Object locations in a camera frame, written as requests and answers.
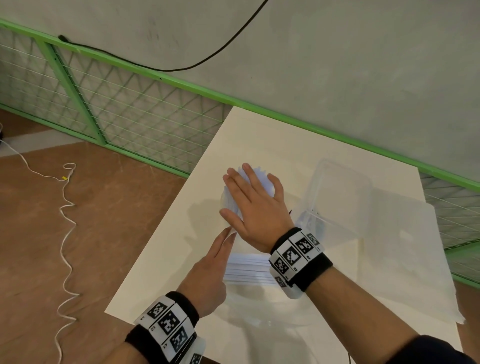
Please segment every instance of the green railing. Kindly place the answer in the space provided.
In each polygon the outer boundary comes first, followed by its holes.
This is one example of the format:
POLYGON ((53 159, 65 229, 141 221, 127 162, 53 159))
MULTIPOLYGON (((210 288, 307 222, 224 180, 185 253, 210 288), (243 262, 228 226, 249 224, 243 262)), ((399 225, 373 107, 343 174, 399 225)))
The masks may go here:
POLYGON ((0 20, 0 108, 152 166, 188 177, 232 106, 418 167, 454 278, 480 287, 480 183, 0 20))

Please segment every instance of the white cable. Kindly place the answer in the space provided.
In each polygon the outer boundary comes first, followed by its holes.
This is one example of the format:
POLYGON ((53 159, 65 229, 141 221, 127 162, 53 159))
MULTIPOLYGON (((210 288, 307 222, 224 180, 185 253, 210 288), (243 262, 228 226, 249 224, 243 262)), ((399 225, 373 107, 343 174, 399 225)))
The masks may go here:
MULTIPOLYGON (((3 130, 3 124, 0 122, 0 133, 1 131, 3 130)), ((35 174, 38 174, 42 177, 47 177, 47 178, 53 178, 57 181, 60 181, 60 182, 65 182, 63 184, 63 187, 61 189, 61 193, 62 193, 62 197, 63 197, 63 200, 67 203, 66 205, 63 205, 59 208, 60 210, 60 213, 61 215, 69 222, 71 222, 73 224, 72 228, 68 231, 68 233, 63 237, 63 240, 61 242, 61 245, 60 245, 60 257, 62 258, 63 262, 68 266, 69 268, 69 273, 67 275, 67 277, 65 277, 65 280, 63 281, 63 290, 65 292, 67 292, 68 294, 70 294, 72 297, 70 297, 69 299, 63 301, 58 307, 57 307, 57 315, 62 317, 62 318, 66 318, 68 320, 70 320, 70 322, 68 324, 65 324, 63 325, 60 330, 57 331, 57 333, 55 334, 55 346, 57 347, 57 350, 59 352, 59 359, 58 359, 58 364, 61 363, 62 361, 62 357, 63 357, 63 352, 62 352, 62 349, 61 349, 61 346, 60 346, 60 343, 58 341, 58 335, 60 334, 60 332, 64 329, 64 328, 67 328, 68 326, 70 326, 71 324, 73 324, 77 319, 76 317, 73 317, 73 316, 68 316, 68 315, 64 315, 62 313, 60 313, 60 308, 66 304, 67 302, 75 299, 76 297, 78 297, 80 294, 79 293, 75 293, 75 292, 71 292, 69 291, 68 289, 65 288, 65 283, 67 282, 68 278, 70 277, 70 275, 72 274, 73 272, 73 268, 71 266, 71 264, 67 261, 67 259, 65 259, 65 256, 63 255, 63 245, 65 244, 65 241, 67 240, 68 236, 70 235, 70 233, 73 231, 73 229, 75 229, 75 226, 77 226, 77 223, 75 221, 73 221, 72 219, 68 218, 65 216, 65 214, 63 213, 63 209, 65 207, 71 207, 71 206, 75 206, 75 204, 69 200, 67 200, 65 198, 65 187, 67 186, 67 184, 70 182, 70 177, 73 175, 73 171, 75 170, 75 168, 77 167, 77 165, 75 163, 65 163, 63 165, 63 168, 66 169, 66 170, 69 170, 68 172, 68 175, 67 177, 63 177, 62 179, 60 178, 57 178, 57 177, 53 177, 53 176, 46 176, 45 174, 41 174, 33 169, 30 168, 30 166, 28 165, 28 162, 26 161, 26 159, 23 157, 23 155, 21 153, 19 153, 18 151, 16 151, 14 148, 12 148, 12 146, 10 146, 10 144, 8 144, 7 142, 5 142, 4 140, 0 141, 0 144, 5 144, 8 148, 10 148, 13 152, 15 152, 16 154, 18 154, 22 160, 24 161, 25 165, 27 166, 27 168, 35 173, 35 174)))

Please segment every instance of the brown floor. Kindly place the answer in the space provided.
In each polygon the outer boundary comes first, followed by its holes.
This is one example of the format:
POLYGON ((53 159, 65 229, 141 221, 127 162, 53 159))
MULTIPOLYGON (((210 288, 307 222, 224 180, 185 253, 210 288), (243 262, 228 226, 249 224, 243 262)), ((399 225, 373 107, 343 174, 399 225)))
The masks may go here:
MULTIPOLYGON (((0 110, 6 137, 46 127, 0 110)), ((122 280, 185 180, 96 145, 81 142, 25 153, 31 168, 65 175, 78 223, 65 245, 74 267, 67 287, 82 296, 63 312, 78 318, 62 332, 64 363, 98 363, 123 341, 131 326, 104 313, 122 280)), ((18 156, 0 158, 0 362, 55 363, 53 337, 67 320, 57 306, 69 296, 59 255, 69 224, 58 212, 61 183, 29 172, 18 156)), ((457 284, 467 325, 459 326, 464 350, 480 363, 480 290, 457 284)))

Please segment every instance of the table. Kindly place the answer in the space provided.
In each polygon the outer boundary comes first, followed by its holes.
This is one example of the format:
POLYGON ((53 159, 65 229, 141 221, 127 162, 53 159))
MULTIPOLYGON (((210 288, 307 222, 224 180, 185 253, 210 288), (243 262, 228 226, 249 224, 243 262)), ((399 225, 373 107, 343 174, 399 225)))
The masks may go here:
MULTIPOLYGON (((369 176, 374 187, 424 201, 416 167, 234 107, 105 312, 132 323, 156 297, 176 289, 226 226, 218 211, 228 167, 249 162, 275 174, 292 207, 321 158, 369 176)), ((351 278, 357 245, 349 242, 326 252, 351 278)), ((249 252, 245 246, 235 242, 233 251, 249 252)), ((381 301, 419 333, 461 350, 455 323, 381 301)), ((220 363, 348 363, 347 352, 320 314, 310 326, 270 330, 213 313, 199 321, 196 331, 207 341, 205 355, 220 363)))

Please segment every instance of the hand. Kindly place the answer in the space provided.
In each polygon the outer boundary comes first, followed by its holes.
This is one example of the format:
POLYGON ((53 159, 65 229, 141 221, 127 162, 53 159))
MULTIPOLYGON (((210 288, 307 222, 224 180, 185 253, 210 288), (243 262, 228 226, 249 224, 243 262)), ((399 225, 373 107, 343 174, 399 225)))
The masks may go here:
POLYGON ((236 236, 234 233, 225 240, 230 230, 231 227, 224 229, 215 238, 207 255, 193 265, 177 288, 177 292, 193 304, 200 317, 214 312, 227 297, 223 276, 236 236))
POLYGON ((240 237, 254 248, 269 253, 280 236, 293 228, 287 206, 283 201, 283 186, 273 174, 268 179, 275 187, 274 197, 270 197, 247 163, 242 165, 251 185, 233 168, 227 170, 223 181, 237 203, 243 221, 227 208, 220 215, 240 234, 240 237))

